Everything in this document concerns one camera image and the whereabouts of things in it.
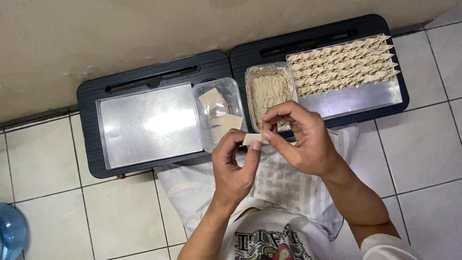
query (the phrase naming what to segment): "rows of folded wontons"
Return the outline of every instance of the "rows of folded wontons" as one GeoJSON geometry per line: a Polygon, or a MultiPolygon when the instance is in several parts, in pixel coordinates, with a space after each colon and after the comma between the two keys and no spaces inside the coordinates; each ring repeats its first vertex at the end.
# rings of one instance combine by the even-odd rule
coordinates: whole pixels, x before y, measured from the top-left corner
{"type": "Polygon", "coordinates": [[[380,35],[289,56],[298,96],[389,81],[400,71],[393,69],[398,64],[391,61],[394,54],[388,50],[393,45],[386,44],[388,38],[380,35]]]}

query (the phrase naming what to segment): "beige wall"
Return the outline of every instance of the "beige wall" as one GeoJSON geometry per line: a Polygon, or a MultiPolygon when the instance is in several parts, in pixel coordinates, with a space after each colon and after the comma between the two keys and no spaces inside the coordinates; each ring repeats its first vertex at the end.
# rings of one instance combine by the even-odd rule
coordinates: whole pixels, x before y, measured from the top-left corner
{"type": "Polygon", "coordinates": [[[390,28],[457,0],[3,0],[0,122],[77,103],[85,80],[365,14],[390,28]]]}

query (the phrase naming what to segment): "blue water jug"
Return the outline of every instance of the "blue water jug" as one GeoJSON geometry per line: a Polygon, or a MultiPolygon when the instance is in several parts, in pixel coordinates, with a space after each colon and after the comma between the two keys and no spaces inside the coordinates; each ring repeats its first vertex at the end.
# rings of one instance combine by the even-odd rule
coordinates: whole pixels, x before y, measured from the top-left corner
{"type": "Polygon", "coordinates": [[[14,206],[0,203],[0,260],[15,260],[26,240],[23,214],[14,206]]]}

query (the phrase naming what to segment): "person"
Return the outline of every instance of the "person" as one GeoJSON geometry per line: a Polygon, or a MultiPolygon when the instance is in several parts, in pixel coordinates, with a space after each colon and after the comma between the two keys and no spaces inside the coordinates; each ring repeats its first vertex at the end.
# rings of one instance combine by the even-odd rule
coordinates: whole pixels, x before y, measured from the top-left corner
{"type": "MultiPolygon", "coordinates": [[[[262,121],[263,138],[290,165],[322,180],[336,209],[348,222],[364,260],[422,259],[400,239],[380,197],[339,155],[318,113],[288,101],[270,108],[262,121]],[[282,119],[289,121],[295,145],[277,134],[277,122],[282,119]]],[[[236,151],[245,134],[230,130],[213,150],[215,190],[177,259],[332,259],[332,236],[313,221],[315,217],[260,207],[245,210],[230,222],[254,187],[261,159],[261,143],[254,142],[248,147],[245,163],[238,165],[236,151]]]]}

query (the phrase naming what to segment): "white t-shirt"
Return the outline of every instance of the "white t-shirt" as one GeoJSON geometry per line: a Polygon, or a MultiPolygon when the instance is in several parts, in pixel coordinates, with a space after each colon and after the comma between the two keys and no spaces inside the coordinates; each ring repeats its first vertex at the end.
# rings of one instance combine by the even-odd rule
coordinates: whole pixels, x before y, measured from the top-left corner
{"type": "MultiPolygon", "coordinates": [[[[420,260],[403,240],[375,234],[361,245],[363,260],[420,260]]],[[[228,226],[220,251],[223,260],[331,260],[327,231],[304,216],[259,211],[228,226]]]]}

